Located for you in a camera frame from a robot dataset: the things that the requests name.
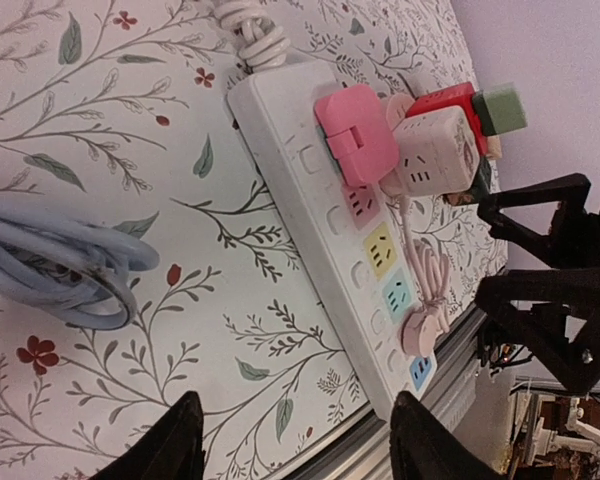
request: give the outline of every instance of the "red flower print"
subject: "red flower print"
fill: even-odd
[[[171,124],[169,119],[164,115],[158,115],[156,117],[156,122],[158,122],[158,125],[160,125],[161,127],[168,127]]]
[[[196,70],[196,73],[198,74],[198,76],[195,79],[196,85],[204,84],[204,86],[207,88],[211,88],[213,86],[211,82],[213,82],[216,79],[216,76],[213,73],[207,74],[207,72],[205,72],[204,68],[202,67],[198,68]]]
[[[27,340],[27,348],[18,348],[16,355],[22,363],[33,363],[33,371],[37,375],[47,373],[46,367],[53,367],[60,361],[60,357],[53,353],[56,349],[55,343],[51,340],[42,342],[35,335],[31,335]]]
[[[131,25],[135,25],[136,23],[138,23],[138,19],[130,17],[129,12],[121,10],[119,15],[119,17],[113,19],[113,24],[120,25],[123,30],[129,30],[131,28]]]
[[[180,281],[180,275],[182,275],[182,267],[175,263],[171,265],[169,272],[167,273],[167,283],[170,287],[173,287]]]

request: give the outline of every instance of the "screw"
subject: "screw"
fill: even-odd
[[[593,362],[593,355],[591,355],[591,351],[588,348],[582,352],[582,362],[585,365],[589,365],[591,362]]]

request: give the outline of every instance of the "red cube socket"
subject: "red cube socket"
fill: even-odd
[[[461,83],[453,87],[444,88],[437,92],[419,97],[407,111],[407,117],[415,117],[424,113],[433,112],[447,107],[459,106],[464,110],[471,130],[476,137],[476,145],[480,155],[487,154],[487,137],[482,134],[482,124],[471,102],[476,91],[471,82]]]

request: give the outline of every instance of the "white cable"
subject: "white cable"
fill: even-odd
[[[231,0],[217,7],[214,14],[223,30],[240,30],[246,45],[240,49],[238,56],[252,71],[267,70],[285,63],[291,41],[257,0]]]
[[[427,357],[433,353],[435,337],[449,331],[447,294],[450,281],[449,257],[438,256],[431,246],[415,242],[409,228],[411,200],[401,195],[400,215],[405,239],[405,255],[416,275],[422,293],[422,310],[412,312],[405,322],[402,344],[408,354]]]

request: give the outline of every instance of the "floral tablecloth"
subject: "floral tablecloth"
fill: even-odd
[[[264,3],[343,85],[417,95],[473,79],[449,0]],[[87,478],[187,389],[206,411],[206,478],[263,478],[366,402],[224,101],[245,72],[210,7],[0,0],[0,197],[161,255],[120,331],[0,297],[0,479]],[[451,255],[457,315],[504,247],[471,208],[419,199],[412,218]]]

